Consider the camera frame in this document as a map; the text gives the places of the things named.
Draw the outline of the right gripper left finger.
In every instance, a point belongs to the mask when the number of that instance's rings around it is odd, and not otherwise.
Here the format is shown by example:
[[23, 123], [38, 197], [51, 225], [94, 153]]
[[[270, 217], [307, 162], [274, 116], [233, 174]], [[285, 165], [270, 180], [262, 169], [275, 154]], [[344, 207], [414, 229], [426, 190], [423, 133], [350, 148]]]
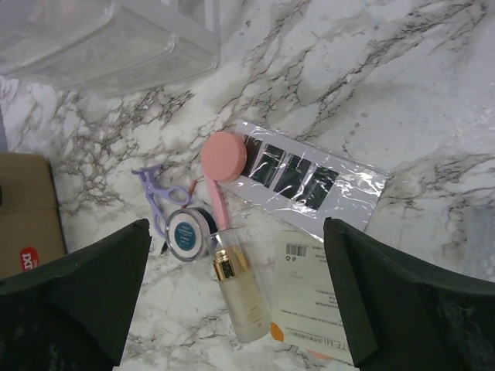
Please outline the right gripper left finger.
[[136, 220], [65, 257], [1, 281], [3, 370], [119, 366], [151, 245]]

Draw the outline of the purple eyelash curler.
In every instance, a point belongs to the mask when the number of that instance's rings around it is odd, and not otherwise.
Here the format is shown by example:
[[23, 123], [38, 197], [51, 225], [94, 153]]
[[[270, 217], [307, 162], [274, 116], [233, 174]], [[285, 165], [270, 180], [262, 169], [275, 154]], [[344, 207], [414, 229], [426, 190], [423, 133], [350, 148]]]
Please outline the purple eyelash curler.
[[188, 190], [182, 186], [171, 186], [169, 188], [161, 187], [156, 179], [157, 174], [163, 169], [163, 165], [153, 165], [141, 167], [140, 169], [131, 170], [132, 175], [136, 175], [145, 192], [145, 198], [148, 200], [152, 209], [153, 224], [157, 234], [166, 239], [166, 227], [168, 225], [168, 216], [160, 206], [158, 199], [164, 199], [177, 206], [188, 206], [191, 195]]

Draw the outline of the round blue lid jar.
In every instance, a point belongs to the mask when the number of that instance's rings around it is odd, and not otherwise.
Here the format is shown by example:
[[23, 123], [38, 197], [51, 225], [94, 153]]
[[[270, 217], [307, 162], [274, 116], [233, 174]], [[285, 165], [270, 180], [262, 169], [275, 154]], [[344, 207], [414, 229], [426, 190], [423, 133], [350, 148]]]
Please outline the round blue lid jar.
[[182, 262], [193, 262], [208, 254], [207, 240], [217, 231], [217, 224], [206, 209], [178, 209], [166, 224], [166, 239], [161, 253], [170, 252]]

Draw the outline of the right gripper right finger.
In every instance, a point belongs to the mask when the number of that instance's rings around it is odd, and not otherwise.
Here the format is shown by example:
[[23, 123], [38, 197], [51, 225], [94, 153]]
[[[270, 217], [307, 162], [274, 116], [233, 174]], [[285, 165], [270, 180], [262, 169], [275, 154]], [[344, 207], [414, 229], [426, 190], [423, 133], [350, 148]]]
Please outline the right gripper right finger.
[[326, 219], [323, 234], [356, 368], [494, 368], [492, 282], [413, 257], [342, 220]]

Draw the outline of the white makeup organizer with drawers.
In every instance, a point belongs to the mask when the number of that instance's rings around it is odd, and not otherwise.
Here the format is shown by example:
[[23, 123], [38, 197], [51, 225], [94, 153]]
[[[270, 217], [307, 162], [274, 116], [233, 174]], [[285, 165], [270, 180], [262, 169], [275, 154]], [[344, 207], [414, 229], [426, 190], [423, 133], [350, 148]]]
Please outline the white makeup organizer with drawers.
[[118, 97], [220, 61], [216, 1], [3, 1], [1, 74]]

